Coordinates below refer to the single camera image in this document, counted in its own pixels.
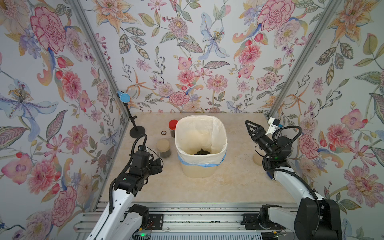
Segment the beige jar lid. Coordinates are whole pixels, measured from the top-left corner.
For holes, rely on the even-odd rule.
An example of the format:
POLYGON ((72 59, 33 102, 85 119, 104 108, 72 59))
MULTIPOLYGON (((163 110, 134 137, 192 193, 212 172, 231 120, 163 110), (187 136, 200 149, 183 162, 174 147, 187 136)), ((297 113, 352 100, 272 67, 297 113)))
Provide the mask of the beige jar lid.
POLYGON ((258 166, 263 166, 263 157, 260 156, 259 154, 254 154, 253 155, 253 162, 258 165, 258 166))

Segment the cream trash bin with liner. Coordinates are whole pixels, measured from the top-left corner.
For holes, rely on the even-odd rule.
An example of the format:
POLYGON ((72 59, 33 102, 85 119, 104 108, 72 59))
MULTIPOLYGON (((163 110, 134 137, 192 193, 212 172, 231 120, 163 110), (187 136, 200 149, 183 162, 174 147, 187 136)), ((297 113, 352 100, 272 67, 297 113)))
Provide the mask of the cream trash bin with liner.
POLYGON ((189 178, 207 178, 227 155, 227 131, 216 117, 187 116, 176 125, 175 146, 183 173, 189 178))

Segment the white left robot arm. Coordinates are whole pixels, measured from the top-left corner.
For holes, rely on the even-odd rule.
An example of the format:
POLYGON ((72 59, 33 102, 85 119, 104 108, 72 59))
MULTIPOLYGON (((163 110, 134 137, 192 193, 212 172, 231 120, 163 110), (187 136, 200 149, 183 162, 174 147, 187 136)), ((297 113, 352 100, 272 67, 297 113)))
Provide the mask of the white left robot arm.
POLYGON ((149 177, 163 171, 163 160, 147 151, 147 135, 139 136, 133 143, 130 159, 109 187, 109 202, 88 240, 149 240, 142 233, 150 230, 149 208, 132 204, 135 197, 148 183, 149 177))

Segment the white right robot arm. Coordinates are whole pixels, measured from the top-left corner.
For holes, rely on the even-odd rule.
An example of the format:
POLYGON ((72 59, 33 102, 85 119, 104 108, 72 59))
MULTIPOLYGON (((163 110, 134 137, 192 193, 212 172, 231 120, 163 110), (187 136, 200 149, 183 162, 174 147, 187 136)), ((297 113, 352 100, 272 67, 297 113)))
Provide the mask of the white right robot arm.
POLYGON ((255 220, 244 220, 243 224, 258 224, 265 230, 280 226, 283 230, 293 232, 295 240, 341 240, 342 223, 338 204, 316 193, 288 163, 291 147, 301 136, 302 128, 293 126, 298 132, 289 139, 277 136, 281 129, 266 131, 249 120, 245 121, 245 125, 252 141, 265 152, 262 156, 263 169, 290 193, 299 208, 293 213, 282 206, 264 204, 255 220))

